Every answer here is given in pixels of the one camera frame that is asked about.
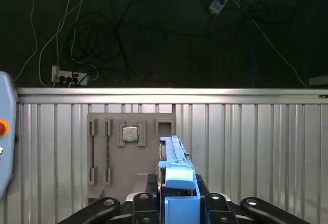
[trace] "white cable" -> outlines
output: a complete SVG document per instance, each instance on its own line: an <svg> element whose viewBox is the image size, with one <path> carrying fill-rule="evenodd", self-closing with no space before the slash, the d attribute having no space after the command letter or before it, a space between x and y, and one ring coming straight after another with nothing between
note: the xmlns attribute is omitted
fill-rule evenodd
<svg viewBox="0 0 328 224"><path fill-rule="evenodd" d="M71 0L68 0L67 2L67 5L66 5L66 10L65 10L65 15L63 17L63 23L60 27L59 30L57 30L57 33L51 37L51 39L45 44L45 46L42 48L41 52L40 52L40 55L39 55L39 67L38 67L38 71L39 71L39 80L40 80L40 83L44 86L44 87L48 87L47 85L45 85L43 82L42 82L42 79L41 79L41 59L42 59L42 53L43 51L45 50L45 48L49 45L49 43L61 32L61 30L63 29L63 26L65 24L65 20L66 20L66 17L68 16L68 7L70 5L70 1Z"/></svg>
<svg viewBox="0 0 328 224"><path fill-rule="evenodd" d="M77 21L77 19L78 19L78 17L79 17L79 14L80 14L80 11L81 11L82 3L83 3L83 0L80 0L80 3L79 3L77 6L75 6L70 12L68 12L66 15L64 15L64 16L60 19L60 22L59 22L59 24L58 24L57 32L56 32L56 48L57 48L57 64L56 64L56 66L57 66L57 67L59 66L59 44L58 44L58 34L60 33L60 30L61 30L60 27L63 27L63 26L64 26L63 22L64 22L66 16L67 16L68 14L70 14L73 10L75 10L77 7L79 7L78 12L77 12L77 17L76 17L76 21ZM57 78L58 78L58 76L55 76L55 77L54 77L54 82L53 82L53 86L52 86L52 87L55 87L56 82L57 82Z"/></svg>
<svg viewBox="0 0 328 224"><path fill-rule="evenodd" d="M77 20L78 20L78 18L80 16L80 12L81 12L81 6L78 9L77 16L76 16L76 19L75 19L75 23L77 22ZM73 48L74 48L74 44L75 44L75 34L76 34L76 28L74 28L74 31L73 31L73 41L72 41L71 52L70 52L71 53L71 56L73 56ZM78 63L78 64L83 64L82 62L79 62L77 60L75 60L75 62ZM99 77L99 71L98 71L97 67L94 66L93 64L89 64L89 65L92 66L96 70L96 72L97 72L97 75L96 75L95 78L88 79L88 81L91 82L91 81L94 81L94 80L98 79L98 77Z"/></svg>
<svg viewBox="0 0 328 224"><path fill-rule="evenodd" d="M37 38L36 38L36 33L35 33L35 28L34 28L34 24L33 24L33 20L32 20L32 17L33 17L33 12L34 12L34 5L35 5L35 0L32 0L32 9L31 9L31 14L30 14L30 24L31 24L31 27L32 27L32 30L33 30L33 35L34 35L34 39L35 39L35 51L33 52L33 54L26 60L26 62L24 63L20 73L18 74L18 76L14 79L14 82L16 80L18 80L20 78L20 76L22 75L24 69L25 69L25 66L26 64L36 55L37 53Z"/></svg>
<svg viewBox="0 0 328 224"><path fill-rule="evenodd" d="M237 2L237 0L233 0L236 5L241 9L240 4ZM251 18L252 22L255 24L255 26L260 30L260 32L262 33L262 35L264 36L264 38L266 39L266 41L268 41L268 43L270 44L270 46L278 53L278 55L281 57L282 60L284 60L284 62L295 72L295 75L297 76L298 80L302 83L303 86L305 86L306 88L308 88L308 86L302 81L302 79L299 77L296 69L280 54L280 52L277 50L276 47L274 47L274 45L271 43L271 41L268 39L268 37L266 36L266 34L263 32L263 30L261 29L261 27Z"/></svg>

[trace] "corrugated metal wall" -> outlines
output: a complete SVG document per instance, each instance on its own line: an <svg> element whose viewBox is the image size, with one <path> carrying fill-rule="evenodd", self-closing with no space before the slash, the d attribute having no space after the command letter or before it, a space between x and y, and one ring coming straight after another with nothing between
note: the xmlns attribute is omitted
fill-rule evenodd
<svg viewBox="0 0 328 224"><path fill-rule="evenodd" d="M172 111L210 191L234 202L257 196L310 223L328 223L328 105L63 101L18 105L20 142L0 224L57 223L85 206L88 112Z"/></svg>

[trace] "metal panel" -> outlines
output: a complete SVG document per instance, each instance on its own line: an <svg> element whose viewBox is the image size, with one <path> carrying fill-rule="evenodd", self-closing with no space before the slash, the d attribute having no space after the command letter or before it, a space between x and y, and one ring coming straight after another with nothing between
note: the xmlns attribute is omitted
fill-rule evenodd
<svg viewBox="0 0 328 224"><path fill-rule="evenodd" d="M86 205L88 112L175 112L213 192L328 223L327 90L18 89L14 177L0 224L56 223Z"/></svg>

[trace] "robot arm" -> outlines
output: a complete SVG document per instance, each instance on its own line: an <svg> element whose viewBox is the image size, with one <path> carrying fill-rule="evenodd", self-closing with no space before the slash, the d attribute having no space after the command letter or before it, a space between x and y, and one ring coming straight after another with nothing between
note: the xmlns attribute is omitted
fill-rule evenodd
<svg viewBox="0 0 328 224"><path fill-rule="evenodd" d="M308 223L259 198L236 205L224 194L210 193L176 136L161 138L160 159L158 175L148 176L145 192L130 194L122 205L114 198L99 199L60 223Z"/></svg>

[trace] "gray bracket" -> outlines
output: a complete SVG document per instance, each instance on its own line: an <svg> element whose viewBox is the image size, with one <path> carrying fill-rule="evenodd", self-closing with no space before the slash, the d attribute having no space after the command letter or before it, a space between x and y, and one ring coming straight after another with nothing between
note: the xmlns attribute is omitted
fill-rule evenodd
<svg viewBox="0 0 328 224"><path fill-rule="evenodd" d="M97 184L97 166L94 165L94 136L97 135L98 119L88 119L88 166L89 185Z"/></svg>
<svg viewBox="0 0 328 224"><path fill-rule="evenodd" d="M118 134L119 134L119 140L117 141L118 146L125 146L125 142L123 142L123 127L125 126L125 120L119 120L118 121Z"/></svg>
<svg viewBox="0 0 328 224"><path fill-rule="evenodd" d="M175 121L174 119L167 119L167 118L157 118L156 119L156 136L160 136L159 134L159 126L160 124L171 124L171 135L174 135L175 131Z"/></svg>
<svg viewBox="0 0 328 224"><path fill-rule="evenodd" d="M176 133L173 113L89 113L87 122L90 200L111 196L124 202L138 175L158 173L160 137ZM124 142L123 127L134 126L137 142Z"/></svg>
<svg viewBox="0 0 328 224"><path fill-rule="evenodd" d="M138 146L146 146L146 120L138 120L138 127L139 127L139 142Z"/></svg>

